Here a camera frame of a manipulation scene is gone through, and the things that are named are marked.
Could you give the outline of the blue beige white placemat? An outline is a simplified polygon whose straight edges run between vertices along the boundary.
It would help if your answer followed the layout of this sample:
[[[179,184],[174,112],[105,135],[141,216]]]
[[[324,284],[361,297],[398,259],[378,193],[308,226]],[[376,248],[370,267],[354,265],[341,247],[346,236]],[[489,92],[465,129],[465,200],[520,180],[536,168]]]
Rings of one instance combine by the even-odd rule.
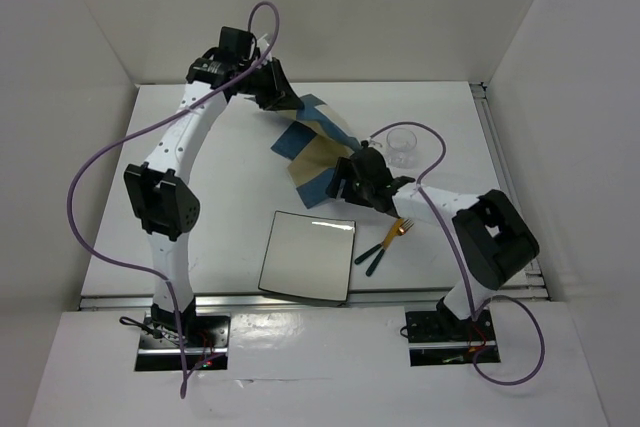
[[[307,209],[328,199],[326,189],[338,160],[361,148],[347,122],[327,103],[313,94],[303,95],[300,110],[278,114],[291,121],[271,146],[271,150],[289,161],[288,174]]]

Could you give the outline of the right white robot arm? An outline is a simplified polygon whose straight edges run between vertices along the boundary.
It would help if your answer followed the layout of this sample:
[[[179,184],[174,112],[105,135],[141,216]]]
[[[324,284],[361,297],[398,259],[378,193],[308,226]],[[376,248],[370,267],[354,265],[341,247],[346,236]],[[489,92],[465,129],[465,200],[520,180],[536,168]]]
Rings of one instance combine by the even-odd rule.
[[[436,316],[438,331],[448,339],[468,331],[471,319],[540,253],[537,239],[502,191],[462,194],[395,177],[372,147],[339,158],[327,195],[442,229],[461,275],[439,302]]]

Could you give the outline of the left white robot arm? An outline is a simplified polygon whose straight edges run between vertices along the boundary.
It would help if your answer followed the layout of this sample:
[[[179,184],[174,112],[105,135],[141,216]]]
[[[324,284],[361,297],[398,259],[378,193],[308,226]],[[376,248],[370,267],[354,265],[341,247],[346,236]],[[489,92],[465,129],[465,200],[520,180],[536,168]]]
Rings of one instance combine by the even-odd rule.
[[[133,213],[147,233],[157,280],[152,322],[176,346],[196,337],[195,295],[189,279],[188,241],[201,204],[189,187],[196,157],[217,118],[238,95],[266,111],[297,111],[302,100],[270,50],[275,40],[224,27],[219,44],[190,66],[181,104],[157,146],[124,182]]]

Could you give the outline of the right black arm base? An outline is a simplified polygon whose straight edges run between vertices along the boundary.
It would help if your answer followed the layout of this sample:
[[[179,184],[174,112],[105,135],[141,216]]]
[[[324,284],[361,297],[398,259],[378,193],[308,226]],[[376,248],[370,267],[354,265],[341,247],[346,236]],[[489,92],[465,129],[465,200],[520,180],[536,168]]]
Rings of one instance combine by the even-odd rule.
[[[412,367],[500,363],[493,319],[484,310],[476,322],[447,318],[439,311],[409,311],[399,333],[408,342]]]

